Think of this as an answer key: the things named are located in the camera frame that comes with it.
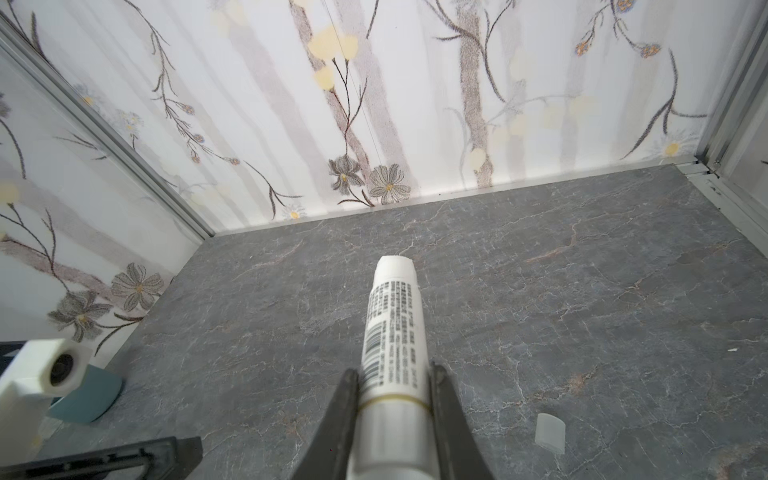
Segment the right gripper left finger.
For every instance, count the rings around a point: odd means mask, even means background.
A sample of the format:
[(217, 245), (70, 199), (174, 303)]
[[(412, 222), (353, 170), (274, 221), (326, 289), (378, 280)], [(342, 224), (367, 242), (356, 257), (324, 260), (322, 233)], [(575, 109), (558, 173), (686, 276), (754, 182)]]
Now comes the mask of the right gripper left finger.
[(352, 452), (359, 402), (359, 372), (343, 372), (309, 447), (291, 478), (344, 480)]

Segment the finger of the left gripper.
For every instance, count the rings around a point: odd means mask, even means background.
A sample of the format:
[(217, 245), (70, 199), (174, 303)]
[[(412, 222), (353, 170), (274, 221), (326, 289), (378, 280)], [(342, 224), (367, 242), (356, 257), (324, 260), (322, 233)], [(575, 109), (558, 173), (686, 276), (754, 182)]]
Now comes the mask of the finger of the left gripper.
[(108, 479), (133, 473), (133, 479), (186, 479), (200, 464), (200, 437), (166, 437), (1, 468), (2, 479)]

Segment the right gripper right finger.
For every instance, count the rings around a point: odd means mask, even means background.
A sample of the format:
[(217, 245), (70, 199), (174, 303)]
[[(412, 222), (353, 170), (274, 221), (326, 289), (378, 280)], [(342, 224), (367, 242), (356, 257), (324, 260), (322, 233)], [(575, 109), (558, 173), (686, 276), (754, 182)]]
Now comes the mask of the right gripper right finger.
[(440, 479), (493, 480), (472, 435), (449, 372), (430, 364), (430, 393)]

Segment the white glue stick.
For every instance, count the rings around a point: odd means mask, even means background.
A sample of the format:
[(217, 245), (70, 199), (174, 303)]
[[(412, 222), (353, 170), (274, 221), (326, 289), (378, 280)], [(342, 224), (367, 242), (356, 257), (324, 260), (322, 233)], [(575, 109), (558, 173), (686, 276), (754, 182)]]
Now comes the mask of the white glue stick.
[(347, 477), (439, 477), (422, 297), (404, 256), (383, 256), (375, 269)]

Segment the white glue stick cap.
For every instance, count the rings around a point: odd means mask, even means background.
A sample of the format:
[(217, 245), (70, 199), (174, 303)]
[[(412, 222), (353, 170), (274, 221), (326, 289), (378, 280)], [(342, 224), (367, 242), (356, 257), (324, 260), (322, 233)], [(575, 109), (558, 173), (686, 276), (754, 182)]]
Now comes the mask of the white glue stick cap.
[(565, 454), (566, 425), (558, 417), (539, 413), (536, 419), (535, 444), (555, 455)]

